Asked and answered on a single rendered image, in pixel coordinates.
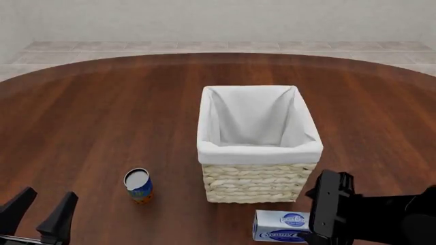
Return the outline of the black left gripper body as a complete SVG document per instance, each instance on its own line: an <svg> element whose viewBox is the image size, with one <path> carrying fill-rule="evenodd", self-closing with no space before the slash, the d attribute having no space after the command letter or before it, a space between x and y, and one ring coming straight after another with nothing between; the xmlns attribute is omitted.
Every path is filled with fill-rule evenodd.
<svg viewBox="0 0 436 245"><path fill-rule="evenodd" d="M0 235L0 245L69 245L69 243L55 242L54 244L51 244L33 238L20 238L16 236Z"/></svg>

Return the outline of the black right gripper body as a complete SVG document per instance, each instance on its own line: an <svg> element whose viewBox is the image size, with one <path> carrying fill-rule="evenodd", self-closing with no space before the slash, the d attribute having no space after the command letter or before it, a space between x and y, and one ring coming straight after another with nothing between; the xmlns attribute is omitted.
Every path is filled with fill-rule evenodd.
<svg viewBox="0 0 436 245"><path fill-rule="evenodd" d="M312 200L310 230L326 238L344 236L354 203L362 197L355 192L354 177L325 169L317 177L314 188L317 198Z"/></svg>

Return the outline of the white and blue cream cheese box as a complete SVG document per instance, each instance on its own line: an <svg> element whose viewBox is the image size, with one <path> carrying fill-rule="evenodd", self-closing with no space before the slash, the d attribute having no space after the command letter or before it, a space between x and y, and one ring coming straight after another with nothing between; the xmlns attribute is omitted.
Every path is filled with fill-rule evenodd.
<svg viewBox="0 0 436 245"><path fill-rule="evenodd" d="M253 220L253 240L306 244L298 234L310 233L309 218L308 212L256 210Z"/></svg>

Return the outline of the wicker basket with white liner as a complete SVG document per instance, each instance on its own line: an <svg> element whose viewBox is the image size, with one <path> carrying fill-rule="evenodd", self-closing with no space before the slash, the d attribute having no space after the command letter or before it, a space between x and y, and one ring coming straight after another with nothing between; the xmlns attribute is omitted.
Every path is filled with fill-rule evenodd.
<svg viewBox="0 0 436 245"><path fill-rule="evenodd" d="M211 203L296 201L323 148L295 86L202 91L197 150Z"/></svg>

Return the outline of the blue and orange tin can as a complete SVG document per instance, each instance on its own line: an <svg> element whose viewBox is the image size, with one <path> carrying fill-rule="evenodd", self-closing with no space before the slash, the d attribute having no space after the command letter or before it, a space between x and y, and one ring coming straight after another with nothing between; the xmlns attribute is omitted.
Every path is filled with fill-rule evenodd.
<svg viewBox="0 0 436 245"><path fill-rule="evenodd" d="M136 203L147 203L153 197L153 183L145 169L135 168L128 171L123 183Z"/></svg>

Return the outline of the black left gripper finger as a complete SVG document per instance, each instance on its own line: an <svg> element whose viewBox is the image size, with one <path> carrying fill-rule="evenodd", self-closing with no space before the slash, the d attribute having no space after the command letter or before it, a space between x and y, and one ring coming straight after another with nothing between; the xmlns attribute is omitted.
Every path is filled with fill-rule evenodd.
<svg viewBox="0 0 436 245"><path fill-rule="evenodd" d="M3 206L0 206L0 235L13 236L29 209L37 192L32 187L26 187Z"/></svg>
<svg viewBox="0 0 436 245"><path fill-rule="evenodd" d="M71 226L78 196L69 191L54 211L36 230L41 234L40 242L70 242Z"/></svg>

